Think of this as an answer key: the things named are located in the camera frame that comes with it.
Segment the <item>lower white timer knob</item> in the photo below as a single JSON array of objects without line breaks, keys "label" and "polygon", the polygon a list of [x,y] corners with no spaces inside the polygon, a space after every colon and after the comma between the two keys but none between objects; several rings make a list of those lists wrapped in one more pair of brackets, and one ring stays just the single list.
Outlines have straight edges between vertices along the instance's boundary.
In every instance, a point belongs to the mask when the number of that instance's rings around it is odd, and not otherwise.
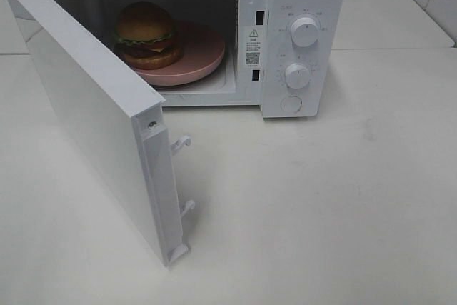
[{"label": "lower white timer knob", "polygon": [[293,63],[286,67],[284,71],[286,85],[290,89],[302,89],[311,80],[309,68],[303,64]]}]

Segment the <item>pink plate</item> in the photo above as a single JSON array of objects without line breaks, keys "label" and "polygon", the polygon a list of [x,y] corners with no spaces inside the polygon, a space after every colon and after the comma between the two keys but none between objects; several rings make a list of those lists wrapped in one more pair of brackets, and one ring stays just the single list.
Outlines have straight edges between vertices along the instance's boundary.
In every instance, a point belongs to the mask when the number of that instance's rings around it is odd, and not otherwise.
[{"label": "pink plate", "polygon": [[198,81],[216,70],[226,45],[222,36],[207,25],[178,21],[182,57],[162,69],[138,69],[138,73],[153,86],[178,86]]}]

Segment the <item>white microwave oven body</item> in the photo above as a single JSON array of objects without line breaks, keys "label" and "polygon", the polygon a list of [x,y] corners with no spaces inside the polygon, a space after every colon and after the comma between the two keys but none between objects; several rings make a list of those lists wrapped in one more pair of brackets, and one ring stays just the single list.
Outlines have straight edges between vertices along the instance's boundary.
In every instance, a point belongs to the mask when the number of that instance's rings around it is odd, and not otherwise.
[{"label": "white microwave oven body", "polygon": [[[113,53],[114,19],[121,8],[145,0],[54,0]],[[150,0],[173,16],[203,21],[226,38],[228,56],[222,69],[225,85],[211,91],[201,86],[165,91],[154,88],[163,106],[257,105],[266,118],[314,116],[318,111],[331,46],[342,0]],[[320,31],[313,45],[301,48],[291,40],[290,24],[297,16],[318,19]],[[299,63],[311,80],[302,89],[286,85],[284,71]],[[281,100],[298,96],[296,113],[281,109]]]}]

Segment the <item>upper white power knob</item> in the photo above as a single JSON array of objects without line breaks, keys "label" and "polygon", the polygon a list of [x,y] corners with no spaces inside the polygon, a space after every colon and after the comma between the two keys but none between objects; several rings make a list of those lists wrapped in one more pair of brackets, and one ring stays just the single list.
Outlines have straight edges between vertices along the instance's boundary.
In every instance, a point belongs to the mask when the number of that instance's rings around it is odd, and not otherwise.
[{"label": "upper white power knob", "polygon": [[304,14],[291,21],[289,31],[292,42],[297,47],[305,48],[317,42],[320,24],[317,18]]}]

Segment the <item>round white door button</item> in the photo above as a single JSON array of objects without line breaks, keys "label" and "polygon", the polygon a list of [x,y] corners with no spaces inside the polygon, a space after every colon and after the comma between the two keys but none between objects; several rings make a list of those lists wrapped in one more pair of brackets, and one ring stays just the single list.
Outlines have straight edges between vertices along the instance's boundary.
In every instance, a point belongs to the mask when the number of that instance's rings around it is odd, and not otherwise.
[{"label": "round white door button", "polygon": [[287,96],[281,100],[281,109],[288,113],[296,113],[302,107],[302,100],[298,96]]}]

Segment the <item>white microwave door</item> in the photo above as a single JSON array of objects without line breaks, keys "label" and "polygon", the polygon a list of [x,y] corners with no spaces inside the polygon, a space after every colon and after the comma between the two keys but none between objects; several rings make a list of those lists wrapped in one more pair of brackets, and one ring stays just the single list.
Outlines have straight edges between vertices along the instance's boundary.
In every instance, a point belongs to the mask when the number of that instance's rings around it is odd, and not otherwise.
[{"label": "white microwave door", "polygon": [[164,98],[54,0],[8,0],[53,110],[165,266],[183,256]]}]

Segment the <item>burger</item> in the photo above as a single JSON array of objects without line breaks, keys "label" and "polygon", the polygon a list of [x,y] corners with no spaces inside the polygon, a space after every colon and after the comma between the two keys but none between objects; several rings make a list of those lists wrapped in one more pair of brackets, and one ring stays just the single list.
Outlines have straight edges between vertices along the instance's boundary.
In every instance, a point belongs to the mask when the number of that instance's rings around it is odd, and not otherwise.
[{"label": "burger", "polygon": [[165,9],[151,2],[129,4],[119,13],[114,41],[116,55],[136,69],[161,69],[183,56],[175,21]]}]

